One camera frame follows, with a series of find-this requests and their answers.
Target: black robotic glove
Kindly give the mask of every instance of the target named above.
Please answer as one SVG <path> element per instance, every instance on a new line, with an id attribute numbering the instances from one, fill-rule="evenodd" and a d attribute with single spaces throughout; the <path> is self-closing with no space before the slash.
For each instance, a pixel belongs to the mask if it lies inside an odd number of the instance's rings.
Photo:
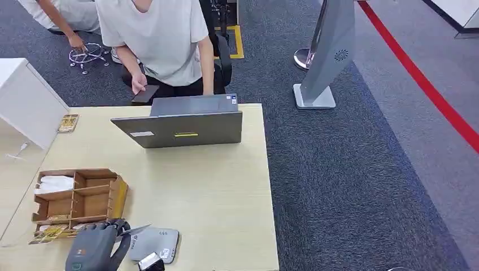
<path id="1" fill-rule="evenodd" d="M 130 247 L 131 236 L 123 235 L 110 257 L 116 237 L 130 225 L 124 219 L 108 220 L 83 227 L 76 235 L 65 264 L 66 271 L 115 271 Z"/>

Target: laptop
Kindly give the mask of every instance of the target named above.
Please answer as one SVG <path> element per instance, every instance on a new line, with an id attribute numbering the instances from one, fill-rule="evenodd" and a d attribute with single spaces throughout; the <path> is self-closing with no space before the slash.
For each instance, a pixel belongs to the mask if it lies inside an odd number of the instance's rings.
<path id="1" fill-rule="evenodd" d="M 156 98 L 150 116 L 111 119 L 143 148 L 241 142 L 236 94 Z"/>

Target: gray carpet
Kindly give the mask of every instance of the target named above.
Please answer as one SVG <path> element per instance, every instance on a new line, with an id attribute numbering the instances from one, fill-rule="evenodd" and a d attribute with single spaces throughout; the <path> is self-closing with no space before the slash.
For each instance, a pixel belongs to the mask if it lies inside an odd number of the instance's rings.
<path id="1" fill-rule="evenodd" d="M 263 103 L 280 269 L 469 270 L 353 64 L 331 85 L 335 110 L 295 109 L 291 87 L 304 73 L 291 54 L 310 39 L 313 2 L 241 0 L 246 59 L 233 63 L 228 88 Z M 69 105 L 128 103 L 118 66 L 81 75 L 66 40 L 14 0 L 0 10 L 0 32 L 0 57 L 29 59 Z"/>

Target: red line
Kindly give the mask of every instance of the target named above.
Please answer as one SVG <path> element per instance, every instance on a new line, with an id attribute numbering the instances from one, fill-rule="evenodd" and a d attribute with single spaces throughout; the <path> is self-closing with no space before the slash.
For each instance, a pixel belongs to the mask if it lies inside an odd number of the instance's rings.
<path id="1" fill-rule="evenodd" d="M 411 58 L 404 52 L 399 43 L 394 39 L 393 35 L 381 22 L 379 17 L 372 10 L 366 1 L 358 1 L 358 4 L 368 16 L 371 23 L 377 29 L 389 48 L 396 55 L 398 60 L 403 64 L 404 68 L 409 72 L 414 81 L 422 88 L 424 93 L 429 97 L 431 102 L 439 109 L 449 123 L 458 131 L 458 133 L 479 153 L 479 134 L 461 117 L 454 108 L 448 104 L 445 98 L 437 91 L 437 89 L 429 82 L 421 70 L 414 64 Z"/>

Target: hand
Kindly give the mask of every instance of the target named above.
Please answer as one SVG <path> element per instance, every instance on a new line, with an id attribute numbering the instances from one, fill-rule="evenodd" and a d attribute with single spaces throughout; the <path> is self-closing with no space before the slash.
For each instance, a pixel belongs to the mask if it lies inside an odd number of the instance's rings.
<path id="1" fill-rule="evenodd" d="M 135 73 L 132 75 L 132 91 L 136 95 L 140 91 L 145 91 L 145 86 L 148 84 L 146 76 L 142 73 Z"/>
<path id="2" fill-rule="evenodd" d="M 68 37 L 68 42 L 70 43 L 70 46 L 72 46 L 72 48 L 74 49 L 82 49 L 83 52 L 87 51 L 83 40 L 76 33 L 73 33 L 73 35 Z"/>

